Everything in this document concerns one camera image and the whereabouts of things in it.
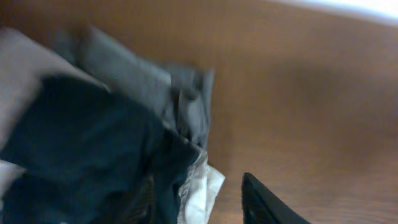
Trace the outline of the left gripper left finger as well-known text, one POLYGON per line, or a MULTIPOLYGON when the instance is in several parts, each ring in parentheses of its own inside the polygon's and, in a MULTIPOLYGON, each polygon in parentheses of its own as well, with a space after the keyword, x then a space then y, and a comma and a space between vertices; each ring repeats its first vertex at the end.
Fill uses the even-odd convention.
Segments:
POLYGON ((103 224, 154 224, 155 187, 153 176, 146 177, 133 191, 102 217, 103 224))

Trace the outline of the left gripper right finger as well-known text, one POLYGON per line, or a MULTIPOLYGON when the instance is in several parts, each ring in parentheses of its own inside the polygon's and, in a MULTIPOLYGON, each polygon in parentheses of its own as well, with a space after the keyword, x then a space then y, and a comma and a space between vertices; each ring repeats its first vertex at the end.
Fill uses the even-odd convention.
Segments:
POLYGON ((249 172, 243 175, 241 193, 244 224, 310 224, 249 172))

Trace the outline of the black t-shirt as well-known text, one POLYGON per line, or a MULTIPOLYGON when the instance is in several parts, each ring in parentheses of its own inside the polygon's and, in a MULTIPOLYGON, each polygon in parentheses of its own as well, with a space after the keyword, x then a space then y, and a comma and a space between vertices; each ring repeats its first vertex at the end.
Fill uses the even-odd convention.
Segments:
POLYGON ((102 223, 151 175, 154 223, 176 223, 197 151, 120 93, 67 76, 41 83, 1 151, 25 170, 5 194, 3 222, 102 223))

